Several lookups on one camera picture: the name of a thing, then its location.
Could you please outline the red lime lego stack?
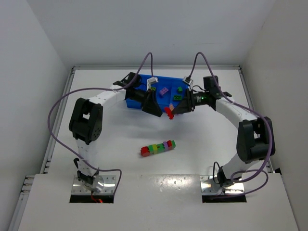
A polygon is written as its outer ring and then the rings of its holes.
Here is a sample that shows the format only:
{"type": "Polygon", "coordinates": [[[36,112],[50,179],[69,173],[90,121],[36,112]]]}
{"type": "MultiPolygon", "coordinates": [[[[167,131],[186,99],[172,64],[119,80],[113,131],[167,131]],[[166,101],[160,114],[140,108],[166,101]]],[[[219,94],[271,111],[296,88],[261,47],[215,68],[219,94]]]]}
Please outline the red lime lego stack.
{"type": "Polygon", "coordinates": [[[165,111],[165,113],[167,114],[167,116],[169,117],[170,120],[172,120],[174,118],[172,110],[169,107],[165,107],[164,111],[165,111]]]}

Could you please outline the dark green lego brick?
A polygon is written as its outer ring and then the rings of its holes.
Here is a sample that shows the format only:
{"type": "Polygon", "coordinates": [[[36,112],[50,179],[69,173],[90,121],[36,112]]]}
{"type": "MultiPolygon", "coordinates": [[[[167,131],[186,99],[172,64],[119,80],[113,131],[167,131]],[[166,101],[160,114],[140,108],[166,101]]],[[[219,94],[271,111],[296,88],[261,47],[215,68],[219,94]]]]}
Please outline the dark green lego brick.
{"type": "Polygon", "coordinates": [[[182,100],[182,96],[181,95],[174,95],[173,96],[173,100],[174,101],[181,101],[182,100]]]}

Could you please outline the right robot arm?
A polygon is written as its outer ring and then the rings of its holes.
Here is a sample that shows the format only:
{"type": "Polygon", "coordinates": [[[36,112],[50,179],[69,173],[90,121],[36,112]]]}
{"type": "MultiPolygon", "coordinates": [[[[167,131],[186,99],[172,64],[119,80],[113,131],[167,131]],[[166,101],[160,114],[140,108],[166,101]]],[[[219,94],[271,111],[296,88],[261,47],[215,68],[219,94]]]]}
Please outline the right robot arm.
{"type": "Polygon", "coordinates": [[[241,104],[235,103],[228,92],[222,92],[218,77],[204,77],[204,90],[194,93],[186,90],[185,96],[172,110],[172,114],[192,112],[196,106],[208,105],[225,116],[238,130],[236,154],[225,165],[219,167],[214,182],[229,186],[240,181],[242,174],[252,165],[262,161],[265,167],[269,157],[275,153],[272,121],[241,104]]]}

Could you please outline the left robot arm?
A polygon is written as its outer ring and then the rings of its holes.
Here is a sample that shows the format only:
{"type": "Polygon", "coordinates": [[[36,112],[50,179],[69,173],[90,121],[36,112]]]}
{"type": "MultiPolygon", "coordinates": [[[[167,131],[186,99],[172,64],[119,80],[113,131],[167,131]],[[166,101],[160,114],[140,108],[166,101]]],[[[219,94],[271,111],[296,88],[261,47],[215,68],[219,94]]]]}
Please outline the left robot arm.
{"type": "Polygon", "coordinates": [[[151,86],[158,83],[157,77],[146,80],[146,89],[140,90],[141,76],[130,72],[121,81],[116,81],[108,90],[89,99],[77,99],[69,122],[69,130],[76,139],[78,157],[74,160],[77,177],[94,192],[103,188],[102,177],[95,166],[96,141],[103,129],[103,114],[120,101],[131,99],[141,104],[142,111],[160,117],[155,91],[151,86]]]}

